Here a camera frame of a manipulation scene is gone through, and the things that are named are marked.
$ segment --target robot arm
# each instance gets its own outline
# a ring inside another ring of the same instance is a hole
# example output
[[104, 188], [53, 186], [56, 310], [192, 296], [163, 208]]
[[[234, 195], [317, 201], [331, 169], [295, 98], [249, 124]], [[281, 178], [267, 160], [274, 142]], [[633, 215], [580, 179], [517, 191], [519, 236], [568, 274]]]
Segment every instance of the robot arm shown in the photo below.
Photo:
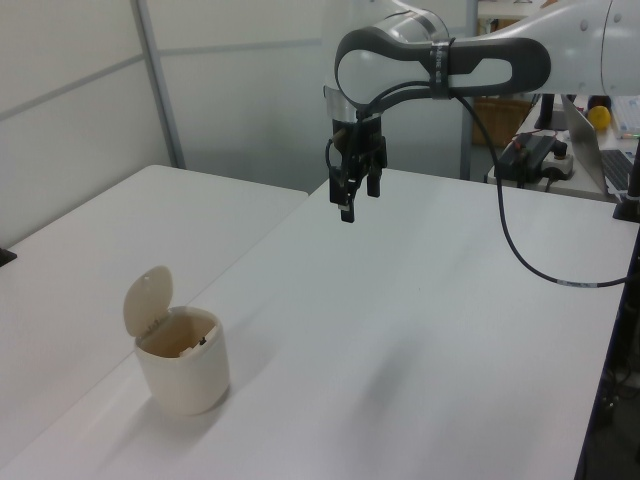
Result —
[[[357, 12], [365, 19], [360, 25], [332, 27], [332, 19]], [[636, 0], [565, 0], [499, 32], [460, 40], [449, 38], [434, 13], [398, 0], [334, 0], [324, 35], [331, 39], [325, 97], [332, 142], [342, 154], [341, 165], [330, 166], [331, 200], [345, 221], [353, 221], [353, 197], [365, 176], [369, 194], [379, 195], [386, 166], [380, 115], [400, 102], [640, 93]]]

